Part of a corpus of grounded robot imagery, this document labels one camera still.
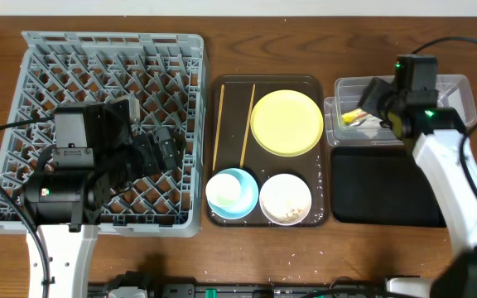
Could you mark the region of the white cup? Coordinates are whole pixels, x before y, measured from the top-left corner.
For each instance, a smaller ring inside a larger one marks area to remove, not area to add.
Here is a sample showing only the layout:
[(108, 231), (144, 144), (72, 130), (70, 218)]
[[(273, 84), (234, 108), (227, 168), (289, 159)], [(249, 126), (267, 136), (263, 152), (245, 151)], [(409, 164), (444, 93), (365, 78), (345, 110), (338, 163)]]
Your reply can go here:
[(205, 187), (207, 200), (220, 208), (236, 204), (241, 196), (239, 180), (230, 174), (217, 174), (213, 176)]

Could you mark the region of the yellow plate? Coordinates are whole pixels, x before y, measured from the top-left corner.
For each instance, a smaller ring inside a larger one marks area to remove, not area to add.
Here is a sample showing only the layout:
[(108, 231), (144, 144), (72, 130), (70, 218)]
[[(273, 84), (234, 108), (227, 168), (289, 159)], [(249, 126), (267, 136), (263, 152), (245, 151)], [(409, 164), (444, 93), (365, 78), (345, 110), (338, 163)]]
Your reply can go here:
[(282, 89), (264, 95), (253, 106), (250, 129), (266, 151), (284, 157), (310, 151), (321, 139), (323, 114), (304, 93)]

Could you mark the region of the white bowl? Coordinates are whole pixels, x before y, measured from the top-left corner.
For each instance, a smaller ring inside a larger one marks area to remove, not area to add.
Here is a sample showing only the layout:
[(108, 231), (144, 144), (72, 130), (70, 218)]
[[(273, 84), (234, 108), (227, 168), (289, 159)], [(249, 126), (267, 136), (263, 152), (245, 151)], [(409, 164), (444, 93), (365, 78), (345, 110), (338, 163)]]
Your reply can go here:
[(309, 214), (311, 191), (296, 175), (278, 174), (270, 177), (259, 193), (259, 204), (265, 217), (274, 224), (299, 224)]

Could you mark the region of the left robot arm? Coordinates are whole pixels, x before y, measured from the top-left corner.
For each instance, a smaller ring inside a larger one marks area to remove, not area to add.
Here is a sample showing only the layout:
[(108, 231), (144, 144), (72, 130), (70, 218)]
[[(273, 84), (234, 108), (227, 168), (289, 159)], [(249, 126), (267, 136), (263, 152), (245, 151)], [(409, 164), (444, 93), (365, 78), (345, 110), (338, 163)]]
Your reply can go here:
[(23, 207), (46, 250), (50, 297), (85, 297), (104, 204), (133, 184), (181, 165), (185, 138), (169, 127), (133, 135), (139, 103), (63, 103), (55, 143), (23, 186)]

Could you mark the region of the yellow green snack wrapper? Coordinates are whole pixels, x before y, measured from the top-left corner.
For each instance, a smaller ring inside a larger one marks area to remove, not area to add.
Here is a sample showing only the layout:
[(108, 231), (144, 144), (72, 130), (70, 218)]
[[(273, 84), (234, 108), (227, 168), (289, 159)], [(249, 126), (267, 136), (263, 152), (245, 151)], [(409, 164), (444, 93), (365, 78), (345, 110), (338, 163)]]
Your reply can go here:
[(366, 113), (361, 108), (356, 108), (355, 110), (342, 114), (343, 124), (348, 127), (359, 126), (368, 117), (369, 117), (369, 114)]

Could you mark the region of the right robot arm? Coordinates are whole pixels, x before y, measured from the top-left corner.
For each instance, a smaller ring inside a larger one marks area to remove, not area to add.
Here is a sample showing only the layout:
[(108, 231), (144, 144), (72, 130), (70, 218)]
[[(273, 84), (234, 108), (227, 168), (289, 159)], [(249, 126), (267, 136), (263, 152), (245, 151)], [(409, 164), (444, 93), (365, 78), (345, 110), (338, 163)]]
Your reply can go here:
[(477, 297), (477, 164), (457, 111), (437, 105), (436, 81), (436, 57), (399, 55), (393, 81), (372, 78), (359, 101), (361, 109), (389, 126), (422, 170), (454, 253), (435, 280), (388, 280), (390, 297)]

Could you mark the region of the white tissue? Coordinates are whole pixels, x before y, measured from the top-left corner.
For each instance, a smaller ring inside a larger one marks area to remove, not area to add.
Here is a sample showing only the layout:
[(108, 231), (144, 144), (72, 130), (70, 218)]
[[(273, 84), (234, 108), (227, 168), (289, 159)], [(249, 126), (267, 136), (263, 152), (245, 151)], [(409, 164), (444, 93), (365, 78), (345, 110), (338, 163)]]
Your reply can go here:
[(360, 128), (369, 128), (369, 129), (388, 129), (388, 125), (381, 119), (376, 118), (375, 116), (366, 117), (361, 124)]

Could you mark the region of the blue bowl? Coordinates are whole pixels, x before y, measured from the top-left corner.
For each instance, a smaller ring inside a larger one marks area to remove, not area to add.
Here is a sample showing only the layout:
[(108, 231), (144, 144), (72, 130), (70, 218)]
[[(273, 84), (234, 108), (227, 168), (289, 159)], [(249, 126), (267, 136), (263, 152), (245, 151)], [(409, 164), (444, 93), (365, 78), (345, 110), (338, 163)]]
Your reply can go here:
[(224, 219), (241, 219), (250, 214), (258, 202), (259, 190), (256, 180), (247, 172), (239, 168), (228, 168), (217, 174), (230, 174), (238, 179), (241, 185), (239, 201), (229, 207), (220, 208), (212, 205), (208, 200), (210, 209)]

